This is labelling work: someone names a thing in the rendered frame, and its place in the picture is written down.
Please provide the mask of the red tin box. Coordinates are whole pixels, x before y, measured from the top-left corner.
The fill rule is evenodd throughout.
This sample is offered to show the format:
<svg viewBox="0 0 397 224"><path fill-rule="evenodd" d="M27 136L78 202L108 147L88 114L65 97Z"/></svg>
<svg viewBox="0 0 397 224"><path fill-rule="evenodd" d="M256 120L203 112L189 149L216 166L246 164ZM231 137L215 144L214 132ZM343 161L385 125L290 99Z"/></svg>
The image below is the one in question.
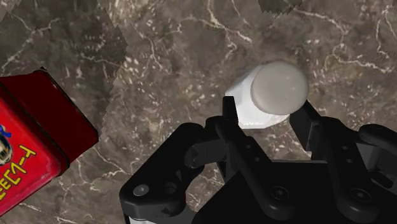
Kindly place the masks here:
<svg viewBox="0 0 397 224"><path fill-rule="evenodd" d="M61 176L98 140L45 68L0 77L0 217Z"/></svg>

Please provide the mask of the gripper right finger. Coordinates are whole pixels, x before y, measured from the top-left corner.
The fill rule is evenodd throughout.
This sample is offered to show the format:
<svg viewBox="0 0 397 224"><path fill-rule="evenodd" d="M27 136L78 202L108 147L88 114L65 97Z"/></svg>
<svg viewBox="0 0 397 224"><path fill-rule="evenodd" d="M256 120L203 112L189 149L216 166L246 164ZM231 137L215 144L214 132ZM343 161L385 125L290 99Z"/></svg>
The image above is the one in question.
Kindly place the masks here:
<svg viewBox="0 0 397 224"><path fill-rule="evenodd" d="M397 223L397 132L374 123L352 130L309 102L289 123L311 159L326 162L336 208L347 221Z"/></svg>

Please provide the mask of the white bottle with grey cap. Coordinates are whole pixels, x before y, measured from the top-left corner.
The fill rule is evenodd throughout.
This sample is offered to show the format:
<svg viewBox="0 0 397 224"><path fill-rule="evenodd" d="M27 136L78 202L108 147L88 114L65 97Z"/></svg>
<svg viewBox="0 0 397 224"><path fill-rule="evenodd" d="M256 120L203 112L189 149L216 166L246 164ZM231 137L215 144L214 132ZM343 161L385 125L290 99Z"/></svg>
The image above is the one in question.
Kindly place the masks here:
<svg viewBox="0 0 397 224"><path fill-rule="evenodd" d="M266 129L300 109L309 94L309 82L295 65L273 61L256 66L226 90L235 100L242 129Z"/></svg>

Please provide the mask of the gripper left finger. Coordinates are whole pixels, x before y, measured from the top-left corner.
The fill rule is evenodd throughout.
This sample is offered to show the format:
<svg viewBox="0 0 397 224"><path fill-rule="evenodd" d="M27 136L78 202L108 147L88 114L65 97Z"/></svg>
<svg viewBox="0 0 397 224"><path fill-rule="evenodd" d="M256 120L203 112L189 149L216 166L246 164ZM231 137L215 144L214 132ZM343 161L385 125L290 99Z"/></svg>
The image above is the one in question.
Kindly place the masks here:
<svg viewBox="0 0 397 224"><path fill-rule="evenodd" d="M185 191L210 163L224 167L226 180L239 173L261 210L284 221L295 214L290 193L274 183L271 174L260 174L272 161L258 143L238 125L233 97L224 97L222 114L201 126L181 124L121 187L119 197L127 220L159 221L179 215L186 208Z"/></svg>

